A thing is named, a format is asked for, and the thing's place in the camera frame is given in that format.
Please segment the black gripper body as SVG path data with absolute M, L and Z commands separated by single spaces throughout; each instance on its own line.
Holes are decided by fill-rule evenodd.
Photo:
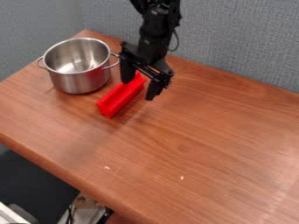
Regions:
M 120 54 L 125 54 L 134 61 L 134 70 L 142 72 L 150 80 L 164 80 L 168 87 L 173 77 L 173 70 L 165 62 L 165 57 L 156 59 L 154 56 L 148 53 L 142 55 L 137 51 L 137 46 L 125 41 L 120 43 L 120 46 L 118 62 Z

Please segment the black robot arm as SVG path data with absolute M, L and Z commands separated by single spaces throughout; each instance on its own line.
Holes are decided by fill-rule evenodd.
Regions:
M 172 36 L 177 38 L 174 28 L 182 18 L 181 0 L 129 0 L 142 18 L 136 45 L 122 41 L 120 58 L 120 79 L 128 84 L 136 71 L 149 79 L 145 99 L 150 101 L 170 84 L 173 70 L 165 62 Z

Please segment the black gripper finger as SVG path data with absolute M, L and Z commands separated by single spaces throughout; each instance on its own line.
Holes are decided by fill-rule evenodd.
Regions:
M 128 83 L 136 76 L 134 61 L 125 55 L 120 54 L 120 78 L 122 83 Z
M 166 82 L 164 80 L 150 80 L 144 98 L 150 101 L 162 92 L 165 87 Z

